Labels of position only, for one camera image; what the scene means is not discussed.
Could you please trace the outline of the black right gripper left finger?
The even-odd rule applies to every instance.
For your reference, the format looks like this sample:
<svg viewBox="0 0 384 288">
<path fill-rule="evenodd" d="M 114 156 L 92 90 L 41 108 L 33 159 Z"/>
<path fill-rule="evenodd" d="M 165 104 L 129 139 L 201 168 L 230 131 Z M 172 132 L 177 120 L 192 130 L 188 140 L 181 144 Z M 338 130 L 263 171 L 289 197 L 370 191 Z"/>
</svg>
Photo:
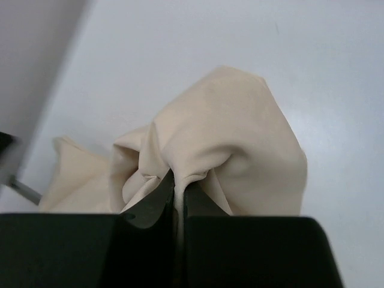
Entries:
<svg viewBox="0 0 384 288">
<path fill-rule="evenodd" d="M 2 287 L 171 287 L 174 176 L 121 214 L 2 214 Z"/>
</svg>

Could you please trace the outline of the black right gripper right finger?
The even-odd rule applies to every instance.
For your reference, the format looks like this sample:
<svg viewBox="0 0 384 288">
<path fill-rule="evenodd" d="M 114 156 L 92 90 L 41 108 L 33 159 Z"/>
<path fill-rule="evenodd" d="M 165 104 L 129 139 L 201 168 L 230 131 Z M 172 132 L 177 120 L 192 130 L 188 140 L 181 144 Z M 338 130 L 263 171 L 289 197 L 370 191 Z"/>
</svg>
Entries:
<svg viewBox="0 0 384 288">
<path fill-rule="evenodd" d="M 225 213 L 200 187 L 184 192 L 188 287 L 342 287 L 328 238 L 308 217 Z"/>
</svg>

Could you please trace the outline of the beige trousers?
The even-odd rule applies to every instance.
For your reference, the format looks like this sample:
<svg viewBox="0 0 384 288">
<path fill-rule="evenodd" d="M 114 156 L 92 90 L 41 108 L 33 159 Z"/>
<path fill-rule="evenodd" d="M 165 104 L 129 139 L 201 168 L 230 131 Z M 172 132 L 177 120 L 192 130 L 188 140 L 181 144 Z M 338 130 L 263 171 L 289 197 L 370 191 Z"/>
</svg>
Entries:
<svg viewBox="0 0 384 288">
<path fill-rule="evenodd" d="M 115 140 L 112 156 L 68 137 L 41 212 L 122 213 L 173 172 L 178 238 L 186 188 L 197 182 L 230 215 L 296 216 L 307 158 L 262 77 L 218 67 L 164 107 L 146 126 Z"/>
</svg>

